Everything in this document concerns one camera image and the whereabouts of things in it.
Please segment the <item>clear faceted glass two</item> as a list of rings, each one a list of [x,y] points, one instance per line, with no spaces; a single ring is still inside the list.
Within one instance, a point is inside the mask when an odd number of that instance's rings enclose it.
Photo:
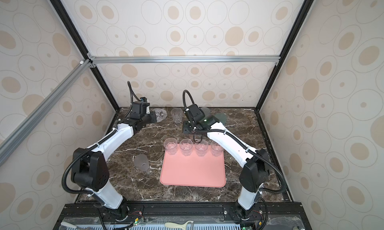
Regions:
[[[167,111],[164,109],[155,108],[153,111],[155,112],[157,122],[165,120],[168,116]]]

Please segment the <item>clear faceted glass three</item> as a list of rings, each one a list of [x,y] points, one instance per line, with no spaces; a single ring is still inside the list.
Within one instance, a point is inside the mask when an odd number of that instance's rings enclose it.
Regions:
[[[195,143],[196,154],[203,157],[208,152],[209,144],[206,140],[201,140],[199,143]]]

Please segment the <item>clear faceted glass four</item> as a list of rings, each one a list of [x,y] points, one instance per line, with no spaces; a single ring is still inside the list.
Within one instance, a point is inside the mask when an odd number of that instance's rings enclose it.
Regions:
[[[218,157],[223,153],[224,149],[215,141],[211,142],[211,153],[213,156]]]

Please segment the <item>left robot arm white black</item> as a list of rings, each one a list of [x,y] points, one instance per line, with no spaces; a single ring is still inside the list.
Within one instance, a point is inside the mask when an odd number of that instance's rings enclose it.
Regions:
[[[124,197],[110,182],[107,160],[125,141],[156,121],[156,114],[150,111],[150,103],[145,97],[133,102],[128,116],[110,133],[87,148],[75,150],[70,167],[71,181],[85,189],[86,194],[95,196],[104,207],[122,209]]]

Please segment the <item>clear faceted glass five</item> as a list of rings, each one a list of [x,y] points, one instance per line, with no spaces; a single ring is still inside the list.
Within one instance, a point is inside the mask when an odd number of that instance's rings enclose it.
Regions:
[[[178,151],[178,141],[175,138],[168,138],[164,141],[164,148],[169,155],[175,155]]]

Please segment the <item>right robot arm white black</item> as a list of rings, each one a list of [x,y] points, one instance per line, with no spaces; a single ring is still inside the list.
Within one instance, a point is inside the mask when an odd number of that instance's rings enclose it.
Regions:
[[[184,108],[188,119],[189,130],[206,134],[218,143],[242,167],[239,180],[242,190],[238,198],[238,205],[244,211],[249,211],[260,196],[264,182],[268,180],[271,167],[265,157],[267,152],[257,150],[233,135],[215,116],[206,115],[196,104]]]

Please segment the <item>clear faceted glass one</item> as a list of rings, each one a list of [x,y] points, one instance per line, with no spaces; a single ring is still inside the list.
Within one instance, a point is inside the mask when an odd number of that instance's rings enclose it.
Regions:
[[[194,144],[193,144],[192,140],[190,140],[190,139],[183,139],[183,140],[181,140],[181,142],[179,144],[179,147],[181,149],[181,153],[184,156],[190,156],[192,154],[193,146],[194,146]]]

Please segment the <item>clear faceted glass six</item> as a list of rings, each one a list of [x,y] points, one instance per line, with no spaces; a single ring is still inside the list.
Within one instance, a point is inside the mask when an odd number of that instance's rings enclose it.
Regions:
[[[183,111],[180,108],[173,108],[171,110],[171,117],[174,123],[181,123],[183,120]]]

